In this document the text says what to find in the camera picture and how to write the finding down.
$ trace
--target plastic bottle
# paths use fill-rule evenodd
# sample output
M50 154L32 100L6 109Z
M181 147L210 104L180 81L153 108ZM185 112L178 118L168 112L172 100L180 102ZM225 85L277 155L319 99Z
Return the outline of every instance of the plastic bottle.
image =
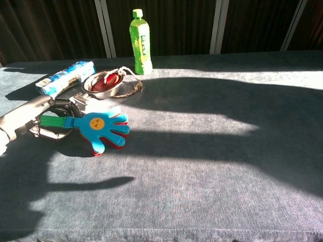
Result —
M149 25L142 18L141 9L134 9L132 16L134 20L130 23L129 31L135 56L135 72L139 75L149 74L152 72Z

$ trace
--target yellow smiley sticker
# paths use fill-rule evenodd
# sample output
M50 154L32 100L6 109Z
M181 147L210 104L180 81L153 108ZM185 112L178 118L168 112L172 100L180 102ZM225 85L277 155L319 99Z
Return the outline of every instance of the yellow smiley sticker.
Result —
M96 117L90 121L90 127L94 130L101 130L104 127L104 120Z

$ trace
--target gray carpet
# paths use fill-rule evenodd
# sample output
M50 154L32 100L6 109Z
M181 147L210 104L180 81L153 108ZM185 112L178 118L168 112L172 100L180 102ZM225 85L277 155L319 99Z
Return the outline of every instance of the gray carpet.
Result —
M133 67L94 61L98 71ZM1 68L0 114L73 62ZM129 116L123 150L91 157L76 132L9 145L0 241L323 241L323 52L153 65L143 93L106 101Z

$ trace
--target black curtain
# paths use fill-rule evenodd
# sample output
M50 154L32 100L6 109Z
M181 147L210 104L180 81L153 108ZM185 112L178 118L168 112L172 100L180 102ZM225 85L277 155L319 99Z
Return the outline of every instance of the black curtain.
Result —
M298 2L230 0L221 53L280 50Z
M106 57L93 0L1 0L0 63Z
M288 50L323 50L323 0L308 0Z
M208 54L216 0L107 0L117 56L132 56L132 10L150 27L151 55Z

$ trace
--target rope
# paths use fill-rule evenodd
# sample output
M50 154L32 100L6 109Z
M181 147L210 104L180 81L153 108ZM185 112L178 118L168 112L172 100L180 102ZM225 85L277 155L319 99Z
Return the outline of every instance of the rope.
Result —
M129 97L137 92L142 92L145 89L145 87L143 86L143 83L136 77L136 75L128 67L121 67L120 69L118 69L118 74L126 76L127 73L124 70L130 72L130 74L137 80L138 83L133 86L133 90L131 92L126 93L124 95L113 96L114 98Z

